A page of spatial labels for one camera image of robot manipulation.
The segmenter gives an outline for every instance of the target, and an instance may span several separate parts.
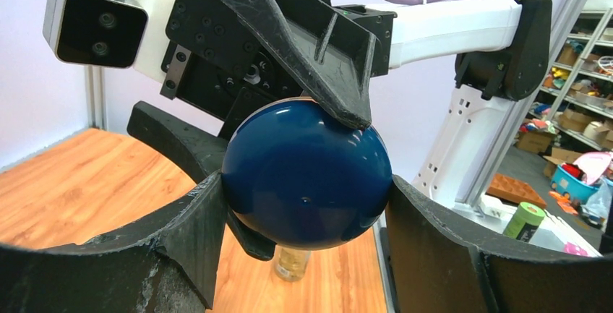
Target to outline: wooden table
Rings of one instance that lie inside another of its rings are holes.
[[[95,129],[0,174],[0,241],[81,244],[174,201],[194,182],[148,146]],[[226,228],[214,312],[386,312],[374,236],[314,252],[306,276],[282,281]]]

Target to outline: green cylinder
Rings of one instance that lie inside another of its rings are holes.
[[[539,229],[543,219],[545,219],[545,211],[529,202],[522,202],[502,234],[528,242]]]

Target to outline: blue basket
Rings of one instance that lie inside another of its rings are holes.
[[[582,205],[586,204],[590,196],[598,191],[597,186],[584,184],[564,171],[561,165],[558,165],[552,178],[552,189],[568,197],[570,201],[581,201]]]

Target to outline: glass bottle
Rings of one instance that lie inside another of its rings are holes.
[[[275,273],[283,280],[295,282],[301,280],[307,272],[307,264],[311,257],[310,250],[296,250],[280,246]]]

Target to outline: blue ball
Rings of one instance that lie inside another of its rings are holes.
[[[310,98],[253,113],[228,144],[221,173],[236,216],[294,249],[356,238],[381,215],[392,184],[377,131],[350,129]]]

